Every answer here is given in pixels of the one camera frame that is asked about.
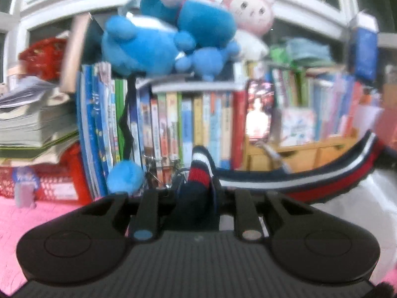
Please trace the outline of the row of books right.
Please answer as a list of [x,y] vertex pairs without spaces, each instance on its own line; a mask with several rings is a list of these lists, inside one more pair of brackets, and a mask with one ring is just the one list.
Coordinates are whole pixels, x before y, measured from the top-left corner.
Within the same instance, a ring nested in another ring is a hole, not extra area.
[[262,79],[274,88],[270,134],[267,140],[261,140],[264,142],[279,145],[281,111],[286,108],[313,110],[313,142],[346,137],[353,129],[362,137],[383,111],[380,94],[337,67],[291,68],[257,61],[247,64],[247,72],[249,80]]

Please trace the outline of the blue whale plush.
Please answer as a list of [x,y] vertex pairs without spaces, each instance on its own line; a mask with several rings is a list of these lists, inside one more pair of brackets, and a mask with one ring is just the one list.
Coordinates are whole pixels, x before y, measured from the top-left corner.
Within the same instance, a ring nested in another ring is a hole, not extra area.
[[146,15],[113,15],[105,23],[101,38],[103,59],[125,77],[144,73],[162,77],[193,72],[213,81],[232,57],[240,52],[231,41],[223,48],[196,49],[193,37],[158,18]]

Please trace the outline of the row of books left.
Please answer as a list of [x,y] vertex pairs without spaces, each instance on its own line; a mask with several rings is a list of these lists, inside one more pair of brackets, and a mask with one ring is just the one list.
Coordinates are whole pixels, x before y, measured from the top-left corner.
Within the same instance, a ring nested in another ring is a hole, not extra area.
[[179,159],[188,168],[195,145],[215,165],[240,170],[245,145],[246,68],[226,65],[218,80],[114,79],[108,63],[84,65],[77,77],[77,121],[83,167],[93,199],[109,194],[106,179],[120,161],[145,171],[143,155]]

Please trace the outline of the white patterned small box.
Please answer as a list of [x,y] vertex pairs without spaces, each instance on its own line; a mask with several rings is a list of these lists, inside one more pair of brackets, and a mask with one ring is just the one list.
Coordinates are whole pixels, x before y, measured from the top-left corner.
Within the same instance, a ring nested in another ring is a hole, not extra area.
[[279,145],[298,146],[315,137],[316,115],[310,108],[286,108],[281,111]]

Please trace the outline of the stack of papers and books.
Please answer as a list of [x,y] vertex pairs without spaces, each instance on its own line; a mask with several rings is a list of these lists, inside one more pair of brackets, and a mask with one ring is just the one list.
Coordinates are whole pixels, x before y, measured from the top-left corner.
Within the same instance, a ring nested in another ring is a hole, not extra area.
[[78,142],[75,100],[50,82],[27,76],[1,96],[1,165],[59,163]]

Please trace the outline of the folded teal towel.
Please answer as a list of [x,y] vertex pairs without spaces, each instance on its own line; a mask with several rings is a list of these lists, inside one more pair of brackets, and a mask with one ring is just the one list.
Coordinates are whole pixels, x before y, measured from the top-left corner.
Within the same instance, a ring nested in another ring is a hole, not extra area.
[[331,48],[314,40],[288,37],[282,40],[287,63],[296,67],[320,67],[334,64]]

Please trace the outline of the white and navy jacket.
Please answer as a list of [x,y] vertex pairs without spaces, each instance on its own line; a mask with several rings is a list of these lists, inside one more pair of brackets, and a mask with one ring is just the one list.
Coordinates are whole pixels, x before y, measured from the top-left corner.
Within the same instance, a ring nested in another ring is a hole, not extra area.
[[275,191],[373,232],[380,243],[380,262],[372,281],[379,283],[396,268],[396,150],[373,132],[345,154],[312,171],[288,174],[224,170],[215,166],[206,147],[193,149],[188,181],[176,196],[173,225],[208,229],[225,203],[225,191],[247,189],[255,195]]

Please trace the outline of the round blue tag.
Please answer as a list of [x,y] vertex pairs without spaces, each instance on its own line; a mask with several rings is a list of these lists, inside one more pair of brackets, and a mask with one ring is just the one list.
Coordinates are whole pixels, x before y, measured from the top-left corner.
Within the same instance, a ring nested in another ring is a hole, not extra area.
[[39,189],[40,179],[33,168],[13,168],[14,198],[18,208],[35,208],[35,193]]

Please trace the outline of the blue plush ball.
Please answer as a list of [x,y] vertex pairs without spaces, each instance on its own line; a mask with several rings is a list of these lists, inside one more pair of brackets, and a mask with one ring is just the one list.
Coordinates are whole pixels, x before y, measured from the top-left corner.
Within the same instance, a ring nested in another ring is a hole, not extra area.
[[126,192],[130,196],[138,192],[143,185],[144,172],[133,161],[118,162],[109,172],[106,185],[109,193]]

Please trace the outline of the wooden drawer organizer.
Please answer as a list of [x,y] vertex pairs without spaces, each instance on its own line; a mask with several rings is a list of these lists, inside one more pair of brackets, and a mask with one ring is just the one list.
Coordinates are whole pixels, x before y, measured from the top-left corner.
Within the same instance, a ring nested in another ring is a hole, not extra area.
[[271,171],[285,164],[292,172],[322,167],[346,153],[358,141],[356,129],[349,136],[331,136],[323,141],[280,147],[274,143],[245,141],[242,169]]

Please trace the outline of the miniature bicycle model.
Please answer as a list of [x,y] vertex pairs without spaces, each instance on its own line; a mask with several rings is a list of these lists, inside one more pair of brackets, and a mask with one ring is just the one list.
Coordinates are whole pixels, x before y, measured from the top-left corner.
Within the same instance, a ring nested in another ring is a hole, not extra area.
[[144,181],[142,191],[148,189],[170,189],[174,182],[182,179],[186,182],[189,169],[182,166],[179,159],[173,159],[171,164],[163,165],[165,158],[143,155],[145,160]]

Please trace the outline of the pink white bunny plush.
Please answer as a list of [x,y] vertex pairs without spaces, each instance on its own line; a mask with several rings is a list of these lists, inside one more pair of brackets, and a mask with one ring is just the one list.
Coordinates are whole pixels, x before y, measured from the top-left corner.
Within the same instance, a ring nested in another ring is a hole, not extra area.
[[269,54],[263,36],[274,22],[274,0],[223,0],[237,25],[234,40],[240,45],[239,58],[260,61]]

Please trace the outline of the row of books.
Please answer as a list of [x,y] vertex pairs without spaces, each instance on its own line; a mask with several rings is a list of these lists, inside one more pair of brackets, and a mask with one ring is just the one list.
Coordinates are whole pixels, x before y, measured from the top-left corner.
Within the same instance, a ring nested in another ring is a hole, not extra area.
[[215,165],[240,170],[245,145],[246,68],[226,65],[218,80],[114,79],[108,63],[84,65],[77,77],[77,121],[83,167],[93,199],[109,194],[106,179],[120,161],[145,171],[143,155],[179,159],[188,168],[195,145]]
[[279,145],[281,111],[286,108],[313,110],[313,142],[346,137],[353,129],[362,137],[383,111],[380,94],[337,67],[291,68],[257,61],[247,64],[247,72],[249,80],[262,79],[274,88],[270,134],[267,140],[261,140],[264,142]]

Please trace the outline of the blue doraemon plush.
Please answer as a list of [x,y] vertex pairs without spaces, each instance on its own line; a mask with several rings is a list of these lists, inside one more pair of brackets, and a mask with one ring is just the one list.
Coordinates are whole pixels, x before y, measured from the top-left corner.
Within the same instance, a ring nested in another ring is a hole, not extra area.
[[141,0],[143,15],[158,18],[188,33],[198,47],[223,48],[235,36],[233,15],[211,0]]

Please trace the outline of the pink bunny pattern blanket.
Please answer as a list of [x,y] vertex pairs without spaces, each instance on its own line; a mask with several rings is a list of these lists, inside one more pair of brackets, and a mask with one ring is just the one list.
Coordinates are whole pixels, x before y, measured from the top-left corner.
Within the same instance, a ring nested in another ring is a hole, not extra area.
[[26,283],[15,253],[22,235],[38,225],[79,207],[78,204],[70,203],[38,202],[33,209],[18,208],[15,200],[1,198],[0,282],[1,290],[6,295],[13,294]]

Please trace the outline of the blue cardboard box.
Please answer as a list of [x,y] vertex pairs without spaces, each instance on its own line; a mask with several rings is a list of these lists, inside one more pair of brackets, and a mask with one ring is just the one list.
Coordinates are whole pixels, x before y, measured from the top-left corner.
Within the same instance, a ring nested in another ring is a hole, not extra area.
[[349,71],[362,81],[372,82],[377,75],[377,20],[374,16],[360,11],[351,20],[349,29]]

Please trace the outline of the red basket upper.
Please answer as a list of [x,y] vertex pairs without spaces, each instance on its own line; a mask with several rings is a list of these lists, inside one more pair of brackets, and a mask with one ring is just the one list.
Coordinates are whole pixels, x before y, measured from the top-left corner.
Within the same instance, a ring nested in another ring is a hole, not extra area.
[[20,52],[18,59],[24,64],[28,75],[45,81],[58,80],[66,43],[65,38],[43,39]]

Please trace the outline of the smartphone with lit screen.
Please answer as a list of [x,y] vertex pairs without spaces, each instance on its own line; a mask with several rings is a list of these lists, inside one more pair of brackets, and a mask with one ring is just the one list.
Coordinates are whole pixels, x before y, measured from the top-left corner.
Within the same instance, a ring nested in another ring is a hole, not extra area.
[[246,135],[250,142],[267,140],[274,107],[273,84],[252,79],[247,88]]

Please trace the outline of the brown cardboard box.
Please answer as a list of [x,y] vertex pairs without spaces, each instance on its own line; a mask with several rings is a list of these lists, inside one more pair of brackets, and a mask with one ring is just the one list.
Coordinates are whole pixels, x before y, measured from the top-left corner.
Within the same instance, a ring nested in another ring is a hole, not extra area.
[[382,106],[384,108],[397,108],[397,84],[385,83],[382,87]]

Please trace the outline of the green ball toy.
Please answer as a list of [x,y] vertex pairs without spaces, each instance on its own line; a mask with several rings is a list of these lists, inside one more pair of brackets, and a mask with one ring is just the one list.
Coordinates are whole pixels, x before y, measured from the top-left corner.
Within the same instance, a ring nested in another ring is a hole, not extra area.
[[283,45],[274,44],[270,47],[270,57],[273,62],[282,64],[282,65],[290,65],[291,59],[287,53],[286,48]]

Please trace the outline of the red plastic crate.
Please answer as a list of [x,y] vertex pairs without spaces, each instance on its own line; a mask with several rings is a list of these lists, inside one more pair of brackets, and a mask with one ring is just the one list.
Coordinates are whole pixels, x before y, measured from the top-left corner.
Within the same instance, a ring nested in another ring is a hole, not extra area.
[[1,196],[13,198],[18,182],[31,182],[36,200],[77,202],[81,205],[92,202],[78,142],[62,153],[59,163],[20,167],[2,165]]

